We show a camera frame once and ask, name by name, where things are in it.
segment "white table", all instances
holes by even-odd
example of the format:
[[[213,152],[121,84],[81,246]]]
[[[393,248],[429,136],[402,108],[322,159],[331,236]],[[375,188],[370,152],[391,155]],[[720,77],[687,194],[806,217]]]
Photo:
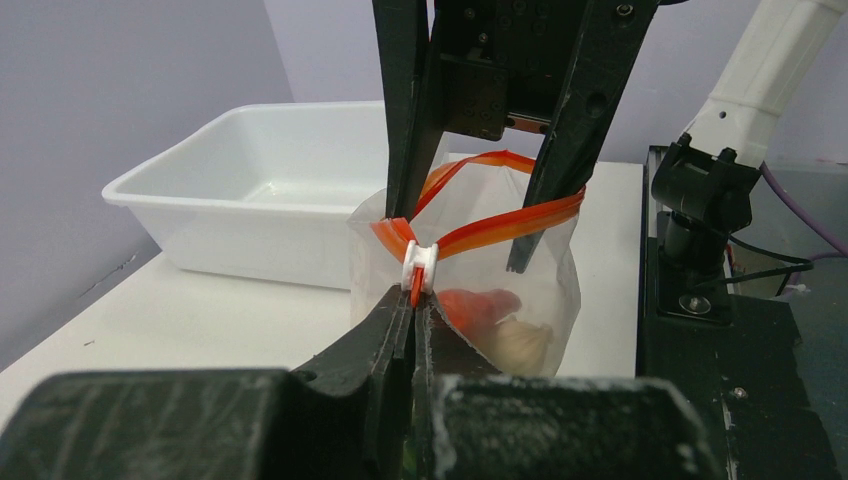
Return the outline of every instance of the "white table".
[[[642,166],[599,163],[572,248],[582,308],[558,375],[632,377]],[[39,382],[79,370],[289,367],[349,326],[346,291],[193,273],[151,260],[0,372],[0,425]]]

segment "clear plastic bag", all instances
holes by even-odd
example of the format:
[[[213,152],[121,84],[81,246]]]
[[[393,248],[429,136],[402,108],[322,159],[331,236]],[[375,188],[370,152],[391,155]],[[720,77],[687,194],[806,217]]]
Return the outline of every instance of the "clear plastic bag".
[[[439,245],[433,291],[456,330],[500,370],[554,375],[580,310],[570,241],[584,191],[521,208],[534,161],[491,152],[430,173],[411,224],[385,219],[385,190],[353,213],[351,322],[398,283],[409,240]],[[512,240],[544,230],[524,273]]]

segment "black cable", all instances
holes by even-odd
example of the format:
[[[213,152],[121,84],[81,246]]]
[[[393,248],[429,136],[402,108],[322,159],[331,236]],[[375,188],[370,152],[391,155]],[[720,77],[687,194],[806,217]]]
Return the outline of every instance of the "black cable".
[[[772,252],[772,251],[766,250],[764,248],[755,247],[754,245],[751,245],[750,243],[746,243],[746,242],[743,242],[742,240],[739,240],[738,238],[734,237],[733,235],[727,235],[727,238],[731,242],[735,243],[739,247],[744,248],[745,250],[748,250],[748,251],[754,252],[754,253],[758,253],[760,255],[763,255],[763,256],[766,256],[766,257],[769,257],[769,258],[773,258],[775,260],[780,260],[781,262],[791,263],[793,265],[788,266],[788,267],[779,267],[779,268],[772,268],[772,269],[769,269],[769,270],[762,270],[760,272],[747,273],[745,275],[737,275],[735,277],[732,276],[730,278],[708,280],[706,282],[702,282],[702,283],[695,285],[695,288],[711,287],[711,286],[715,286],[715,285],[731,285],[731,284],[736,284],[736,283],[748,282],[748,281],[751,281],[751,280],[758,280],[760,278],[776,277],[778,275],[785,275],[786,276],[786,278],[783,280],[783,285],[786,285],[786,282],[789,281],[789,275],[796,273],[796,272],[806,272],[806,271],[812,270],[815,267],[815,265],[813,265],[813,262],[809,259],[806,259],[806,258],[793,257],[791,255],[784,255],[782,253]]]
[[[711,287],[714,285],[731,285],[735,283],[748,282],[751,280],[758,280],[760,278],[768,278],[768,277],[776,277],[778,275],[789,275],[795,272],[806,272],[808,270],[813,269],[812,263],[804,263],[799,265],[792,265],[791,267],[779,267],[772,268],[769,270],[763,270],[760,272],[747,273],[745,275],[738,275],[736,277],[730,278],[719,278],[716,280],[708,280],[706,282],[699,283],[695,285],[695,288],[702,287]]]
[[[807,263],[812,264],[813,263],[809,259],[806,259],[806,258],[793,257],[791,255],[784,255],[782,253],[772,252],[772,251],[766,250],[764,248],[755,247],[755,246],[751,245],[750,243],[745,243],[742,240],[739,240],[738,238],[734,237],[733,235],[728,235],[727,238],[730,239],[731,242],[735,243],[736,245],[739,245],[740,247],[744,248],[745,250],[748,250],[749,252],[759,253],[760,255],[765,255],[766,257],[770,257],[770,258],[773,258],[775,260],[780,260],[782,262],[794,263],[794,264],[807,264]]]
[[[789,279],[792,278],[792,274],[784,275],[783,281],[780,282],[780,287],[777,289],[777,293],[774,295],[775,297],[779,297],[783,295],[783,290],[786,288],[786,285],[789,284]]]

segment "white tray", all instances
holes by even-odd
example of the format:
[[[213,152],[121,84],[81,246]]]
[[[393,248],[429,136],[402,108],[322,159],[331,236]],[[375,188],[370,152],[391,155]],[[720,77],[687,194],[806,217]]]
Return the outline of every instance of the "white tray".
[[[103,198],[129,207],[180,268],[348,288],[345,220],[385,187],[387,168],[382,102],[247,106]]]

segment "screw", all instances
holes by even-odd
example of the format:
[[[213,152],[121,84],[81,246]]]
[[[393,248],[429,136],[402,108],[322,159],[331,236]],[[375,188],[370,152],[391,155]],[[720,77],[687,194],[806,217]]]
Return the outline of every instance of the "screw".
[[[516,15],[523,15],[524,11],[527,10],[527,2],[524,0],[515,0],[512,2],[512,9]]]
[[[545,30],[547,30],[547,28],[548,26],[542,20],[536,20],[533,22],[533,26],[531,27],[533,33],[540,36],[545,34]]]
[[[694,315],[704,315],[712,308],[709,300],[698,295],[683,295],[678,303],[680,308]]]
[[[633,5],[626,3],[621,4],[615,8],[615,13],[617,13],[619,17],[629,17],[633,14]]]

